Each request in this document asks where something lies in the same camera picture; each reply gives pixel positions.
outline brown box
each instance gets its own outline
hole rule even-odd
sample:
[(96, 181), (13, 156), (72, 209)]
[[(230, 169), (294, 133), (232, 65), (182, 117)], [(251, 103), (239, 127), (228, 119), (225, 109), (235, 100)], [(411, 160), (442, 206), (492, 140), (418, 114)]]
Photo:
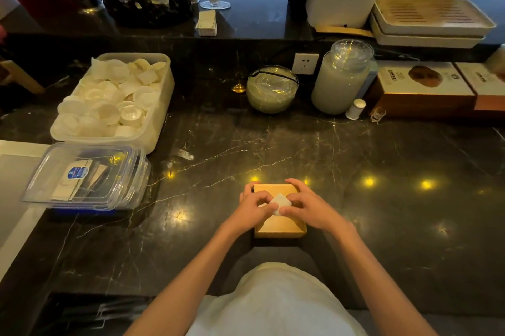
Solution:
[(450, 62), (377, 63), (377, 81), (366, 99), (388, 117), (451, 117), (473, 110), (475, 94)]
[[(268, 191), (273, 197), (278, 194), (284, 196), (298, 192), (292, 184), (257, 184), (254, 191)], [(263, 225), (258, 225), (254, 229), (255, 237), (302, 237), (307, 233), (305, 222), (289, 216), (274, 216), (268, 218)]]
[(482, 63), (456, 62), (456, 67), (477, 94), (475, 110), (505, 111), (505, 82)]

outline wall socket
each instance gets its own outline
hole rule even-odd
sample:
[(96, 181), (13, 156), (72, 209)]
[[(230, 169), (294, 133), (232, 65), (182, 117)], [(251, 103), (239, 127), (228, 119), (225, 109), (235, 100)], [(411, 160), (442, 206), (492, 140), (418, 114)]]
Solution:
[(318, 58), (318, 53), (295, 53), (291, 71), (295, 74), (314, 74)]

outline hand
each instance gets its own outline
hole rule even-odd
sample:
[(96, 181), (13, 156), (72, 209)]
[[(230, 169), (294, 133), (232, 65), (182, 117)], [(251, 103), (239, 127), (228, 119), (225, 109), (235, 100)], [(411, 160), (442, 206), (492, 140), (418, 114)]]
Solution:
[(308, 225), (321, 230), (332, 232), (335, 227), (340, 229), (354, 226), (347, 222), (342, 215), (333, 209), (323, 198), (313, 192), (305, 183), (298, 179), (287, 179), (300, 192), (289, 194), (286, 198), (293, 206), (279, 208), (281, 215), (294, 216)]
[(258, 207), (258, 205), (263, 203), (270, 203), (273, 197), (266, 191), (252, 192), (256, 183), (259, 182), (251, 182), (245, 185), (244, 192), (240, 193), (237, 209), (223, 223), (223, 226), (236, 237), (239, 237), (254, 226), (263, 223), (279, 207), (277, 203)]

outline tall glass jar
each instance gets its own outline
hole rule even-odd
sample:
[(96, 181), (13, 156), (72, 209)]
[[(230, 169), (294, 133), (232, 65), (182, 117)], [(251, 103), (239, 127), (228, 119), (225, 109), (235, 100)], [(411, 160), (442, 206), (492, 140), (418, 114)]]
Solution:
[(374, 50), (358, 39), (341, 39), (323, 57), (312, 103), (326, 114), (344, 113), (370, 71)]

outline stacked white tray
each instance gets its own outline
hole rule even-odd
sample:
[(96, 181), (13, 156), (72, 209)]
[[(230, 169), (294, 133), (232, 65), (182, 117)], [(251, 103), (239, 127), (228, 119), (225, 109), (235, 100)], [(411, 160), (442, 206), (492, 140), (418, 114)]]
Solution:
[(380, 45), (472, 48), (496, 24), (468, 0), (376, 0), (370, 14)]

